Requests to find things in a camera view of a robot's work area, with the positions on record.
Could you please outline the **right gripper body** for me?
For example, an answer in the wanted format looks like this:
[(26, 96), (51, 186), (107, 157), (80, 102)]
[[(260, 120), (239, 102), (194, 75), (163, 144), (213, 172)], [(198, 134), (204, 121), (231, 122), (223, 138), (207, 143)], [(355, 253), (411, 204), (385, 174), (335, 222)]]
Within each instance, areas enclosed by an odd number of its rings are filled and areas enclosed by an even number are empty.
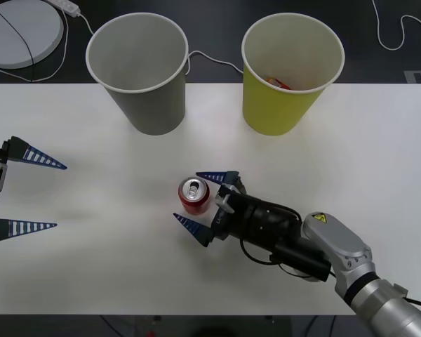
[(225, 240), (228, 236), (245, 242), (259, 242), (253, 229), (253, 215), (259, 199), (234, 191), (219, 191), (215, 196), (217, 213), (211, 222), (214, 238)]

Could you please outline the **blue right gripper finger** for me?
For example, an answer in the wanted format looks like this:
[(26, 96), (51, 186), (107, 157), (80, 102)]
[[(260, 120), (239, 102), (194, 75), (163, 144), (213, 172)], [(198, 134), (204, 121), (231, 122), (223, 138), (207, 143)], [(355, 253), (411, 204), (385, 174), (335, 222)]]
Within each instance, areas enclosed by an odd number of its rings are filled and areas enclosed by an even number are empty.
[(207, 247), (213, 241), (215, 235), (210, 227), (177, 213), (173, 213), (173, 216), (195, 238), (195, 240), (200, 243), (200, 245)]
[(238, 171), (202, 171), (196, 172), (196, 176), (218, 185), (232, 185), (240, 193), (246, 193), (246, 188), (241, 182)]

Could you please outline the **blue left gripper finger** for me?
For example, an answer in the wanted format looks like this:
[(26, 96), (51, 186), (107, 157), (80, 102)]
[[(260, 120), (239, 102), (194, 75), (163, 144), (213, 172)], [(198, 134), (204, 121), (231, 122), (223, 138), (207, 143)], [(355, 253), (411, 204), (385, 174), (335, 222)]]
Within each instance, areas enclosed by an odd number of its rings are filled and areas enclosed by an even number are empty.
[(57, 223), (0, 219), (0, 241), (57, 227)]
[(19, 137), (12, 136), (4, 141), (2, 149), (5, 151), (8, 160), (11, 161), (67, 170), (67, 166), (63, 163), (31, 146)]

